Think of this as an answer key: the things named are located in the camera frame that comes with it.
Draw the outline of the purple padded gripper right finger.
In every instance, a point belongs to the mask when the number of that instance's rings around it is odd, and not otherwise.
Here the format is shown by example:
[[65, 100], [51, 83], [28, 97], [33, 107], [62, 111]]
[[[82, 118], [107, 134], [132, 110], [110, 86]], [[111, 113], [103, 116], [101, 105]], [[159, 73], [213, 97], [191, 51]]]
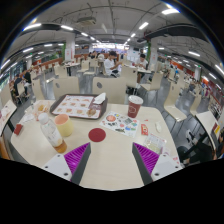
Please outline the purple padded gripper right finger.
[[132, 153], [145, 185], [182, 169], [181, 165], [174, 161], [169, 155], [158, 155], [152, 150], [137, 143], [133, 144]]

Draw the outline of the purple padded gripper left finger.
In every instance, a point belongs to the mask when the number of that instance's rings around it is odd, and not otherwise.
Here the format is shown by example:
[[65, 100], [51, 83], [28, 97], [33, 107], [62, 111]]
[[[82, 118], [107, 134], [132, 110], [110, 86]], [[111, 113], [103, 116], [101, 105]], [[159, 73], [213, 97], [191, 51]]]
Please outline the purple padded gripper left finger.
[[90, 154], [91, 144], [86, 143], [65, 155], [56, 154], [42, 169], [79, 185]]

